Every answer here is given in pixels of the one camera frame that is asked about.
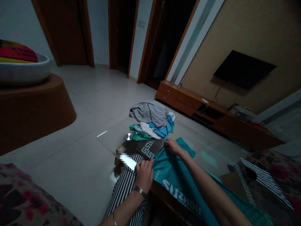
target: silver bracelet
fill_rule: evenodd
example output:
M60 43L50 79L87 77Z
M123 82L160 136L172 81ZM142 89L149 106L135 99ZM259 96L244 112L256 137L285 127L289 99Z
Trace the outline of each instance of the silver bracelet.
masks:
M137 185L134 188L134 190L139 192L143 196L144 199L147 199L147 194L141 188L139 188Z
M113 211L113 221L114 221L114 225L117 226L116 221L115 221L115 210Z

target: cabinet drawer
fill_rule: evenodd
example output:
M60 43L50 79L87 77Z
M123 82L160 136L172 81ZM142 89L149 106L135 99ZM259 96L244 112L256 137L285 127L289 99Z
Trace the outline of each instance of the cabinet drawer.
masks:
M175 103L173 104L173 107L177 108L178 110L184 112L185 114L192 116L194 113L194 109L179 102L179 101L175 101Z
M160 91L157 91L156 98L164 101L165 103L167 103L169 105L173 105L173 103L176 101L178 95L179 95L178 92L164 94L164 93L162 93Z
M175 95L175 94L179 94L179 91L169 87L168 85L165 85L165 84L162 84L160 83L160 86L158 88L158 91L165 94L165 95L168 95L168 94L171 94L171 95Z
M196 99L193 99L185 94L180 94L177 98L177 101L182 102L183 104L193 108L194 110L197 110L202 104Z

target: large white basin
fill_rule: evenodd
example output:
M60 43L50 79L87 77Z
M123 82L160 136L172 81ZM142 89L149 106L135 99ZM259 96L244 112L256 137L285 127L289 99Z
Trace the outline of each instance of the large white basin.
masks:
M37 53L37 63L2 63L0 62L0 83L10 85L34 84L50 74L50 60Z

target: glass tabletop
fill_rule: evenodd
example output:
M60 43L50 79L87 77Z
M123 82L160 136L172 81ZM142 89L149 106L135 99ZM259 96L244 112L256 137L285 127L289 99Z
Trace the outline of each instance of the glass tabletop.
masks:
M248 155L242 147L221 137L208 128L177 112L176 116L173 133L169 133L169 137L173 139L182 137L184 142L196 152L194 157L196 162L214 175L221 176L229 173L229 166L234 166L240 158L245 158ZM138 124L138 122L132 118L127 118L99 134L97 139L112 154L115 154L116 149L125 142L124 136L127 133L132 133L129 126L133 124ZM153 157L163 146L163 140L154 139L154 141L151 145L148 141L138 142L140 144L135 144L134 147L139 146L138 149L142 149L143 147L141 146L154 145L151 151L146 153L149 157Z

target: tv cabinet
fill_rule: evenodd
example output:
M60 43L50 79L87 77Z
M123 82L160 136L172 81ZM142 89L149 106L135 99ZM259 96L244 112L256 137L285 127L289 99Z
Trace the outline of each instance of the tv cabinet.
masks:
M156 98L253 150L260 151L284 144L273 134L234 117L224 106L166 80L161 81ZM202 101L203 98L209 102L207 108L207 104Z

